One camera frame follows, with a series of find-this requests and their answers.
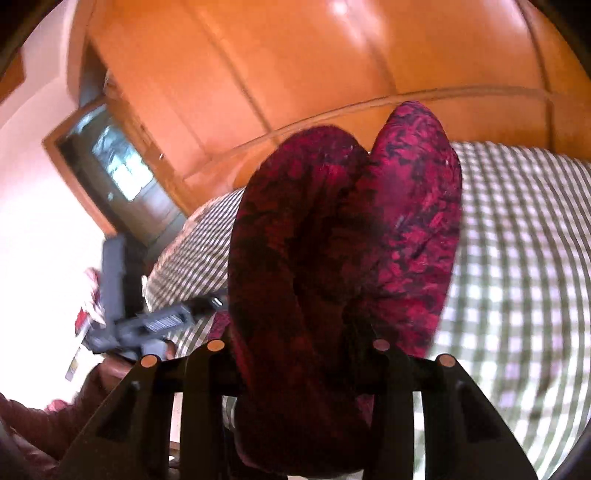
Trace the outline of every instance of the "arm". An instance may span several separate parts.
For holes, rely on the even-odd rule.
[[[0,417],[36,448],[60,460],[107,395],[129,371],[123,360],[106,358],[86,377],[74,403],[56,412],[27,408],[0,394]]]

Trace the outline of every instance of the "wooden cabinet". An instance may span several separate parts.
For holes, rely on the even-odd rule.
[[[451,140],[591,158],[554,131],[566,101],[553,108],[561,94],[591,112],[591,81],[527,0],[96,0],[89,38],[187,208],[298,129],[334,123],[371,148],[410,99]]]

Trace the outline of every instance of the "door frame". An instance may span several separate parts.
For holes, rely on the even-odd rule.
[[[92,198],[88,195],[85,188],[80,184],[78,178],[71,170],[66,162],[66,159],[61,154],[58,147],[59,142],[76,126],[76,124],[87,114],[91,113],[98,107],[106,105],[105,97],[100,97],[93,102],[78,109],[71,114],[62,123],[60,123],[49,135],[43,139],[43,147],[49,155],[51,162],[54,164],[58,173],[61,175],[63,181],[66,183],[76,200],[82,205],[82,208],[90,215],[97,226],[103,231],[106,236],[116,235],[117,229],[103,214],[101,209],[94,203]]]
[[[85,115],[91,113],[101,106],[105,106],[113,116],[115,122],[122,129],[123,133],[127,137],[127,140],[140,153],[144,163],[154,174],[156,181],[162,186],[169,198],[175,205],[177,205],[180,211],[185,214],[185,216],[189,217],[194,211],[194,206],[193,202],[191,201],[190,194],[186,190],[186,186],[184,184],[179,184],[178,179],[174,175],[174,171],[170,168],[168,162],[163,159],[163,156],[160,154],[160,151],[153,142],[151,142],[149,145],[146,145],[144,142],[139,142],[135,132],[128,131],[125,122],[122,122],[122,119],[119,118],[121,113],[117,112],[118,115],[115,115],[113,110],[109,108],[109,105],[111,104],[112,100],[107,98],[105,95],[102,95],[93,102],[88,103],[82,108],[79,108],[43,139],[43,147],[49,155],[51,162],[55,165],[57,171],[61,175],[70,191],[73,193],[74,197],[76,197],[80,205],[82,205],[82,208],[86,211],[86,213],[88,213],[88,215],[90,215],[90,217],[106,236],[112,236],[118,233],[118,230],[115,228],[115,226],[111,223],[111,221],[109,221],[101,209],[92,200],[91,196],[82,186],[80,181],[78,181],[78,178],[68,165],[58,146],[60,141],[78,124],[78,122]]]

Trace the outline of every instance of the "white wall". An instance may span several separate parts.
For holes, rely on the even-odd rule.
[[[103,239],[41,145],[76,110],[65,70],[75,6],[65,0],[31,34],[25,82],[0,105],[0,392],[41,408],[72,394],[77,288]]]

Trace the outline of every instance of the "gingham bedspread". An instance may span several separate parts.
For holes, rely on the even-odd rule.
[[[454,355],[499,410],[541,479],[590,413],[591,164],[545,150],[454,143],[463,170],[462,234],[430,357]],[[221,288],[243,190],[222,197],[153,272],[157,309]],[[175,335],[201,345],[212,319]],[[225,401],[230,421],[234,399]],[[415,479],[424,478],[415,402]]]

